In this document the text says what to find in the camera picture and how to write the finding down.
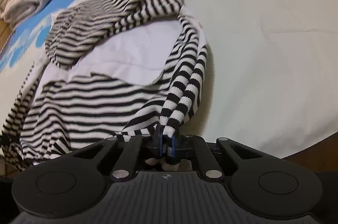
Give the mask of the black white striped garment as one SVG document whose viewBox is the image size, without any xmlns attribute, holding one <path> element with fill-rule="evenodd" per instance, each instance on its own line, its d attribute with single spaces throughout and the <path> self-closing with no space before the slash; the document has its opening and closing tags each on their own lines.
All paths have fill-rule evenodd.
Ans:
<svg viewBox="0 0 338 224">
<path fill-rule="evenodd" d="M 174 156 L 196 113 L 207 41 L 184 0 L 87 0 L 61 11 L 2 127 L 17 170 L 115 137 Z"/>
</svg>

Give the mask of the blue white patterned bedsheet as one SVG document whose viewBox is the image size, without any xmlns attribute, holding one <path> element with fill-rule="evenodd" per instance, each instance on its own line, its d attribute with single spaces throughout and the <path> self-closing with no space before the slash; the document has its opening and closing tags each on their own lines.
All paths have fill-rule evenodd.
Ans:
<svg viewBox="0 0 338 224">
<path fill-rule="evenodd" d="M 4 120 L 52 17 L 52 0 L 1 53 Z M 184 0 L 209 42 L 202 106 L 183 132 L 284 158 L 337 132 L 337 0 Z"/>
</svg>

